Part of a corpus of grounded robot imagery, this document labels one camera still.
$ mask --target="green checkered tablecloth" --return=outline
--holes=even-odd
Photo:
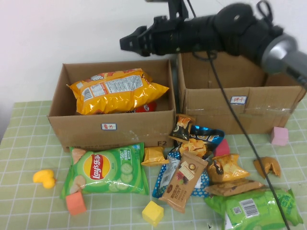
[[[186,213],[180,214],[151,195],[85,195],[87,212],[70,216],[64,200],[59,199],[70,156],[63,152],[46,115],[50,102],[27,102],[14,105],[9,127],[0,145],[0,230],[151,230],[142,219],[142,210],[150,200],[165,208],[159,230],[221,229],[222,219],[201,198],[191,197]],[[276,187],[292,188],[307,226],[307,99],[304,99],[286,126],[290,142],[285,147],[269,143],[268,135],[251,135],[260,156],[273,156],[282,168],[282,177],[270,175]],[[226,137],[232,153],[239,153],[239,165],[250,178],[265,183],[253,166],[254,154],[242,135]],[[32,182],[41,169],[53,169],[57,184],[44,189]],[[150,190],[154,188],[160,167],[146,167]]]

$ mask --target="green lay's chip bag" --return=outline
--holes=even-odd
[[[70,148],[69,168],[61,198],[82,193],[149,194],[147,178],[141,162],[144,144],[125,146],[101,152]]]
[[[288,223],[302,224],[292,190],[275,190]],[[269,189],[234,196],[213,196],[205,202],[225,220],[223,230],[272,230],[285,227],[282,215]]]

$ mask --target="foam block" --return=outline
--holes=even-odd
[[[154,201],[150,201],[142,212],[145,221],[157,227],[164,215],[164,208],[158,206]]]
[[[271,134],[271,144],[285,146],[289,140],[287,128],[274,127]]]
[[[67,209],[71,215],[78,215],[86,212],[86,206],[81,192],[66,196]]]
[[[218,145],[218,147],[214,151],[214,156],[219,157],[223,155],[228,155],[230,153],[229,145],[226,139],[223,139],[222,142]]]

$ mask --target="white wall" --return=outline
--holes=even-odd
[[[191,0],[197,15],[238,1]],[[275,23],[307,51],[307,1],[271,3]],[[62,63],[141,59],[118,40],[166,14],[166,3],[144,0],[0,0],[0,137],[13,102],[52,99]]]

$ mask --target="cardboard box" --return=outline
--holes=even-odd
[[[157,111],[149,113],[77,115],[76,99],[67,85],[99,73],[142,68],[153,82],[168,86],[157,100]],[[175,120],[175,98],[168,60],[91,64],[63,64],[49,113],[51,126],[65,151],[69,147],[105,150],[144,142],[145,146],[173,146],[168,137]],[[104,130],[105,124],[112,130]]]
[[[179,55],[177,63],[180,110],[196,117],[199,126],[241,134],[210,63],[197,60],[191,53]],[[214,63],[232,108],[250,134],[284,127],[306,94],[290,77],[267,76],[244,57],[219,53]]]

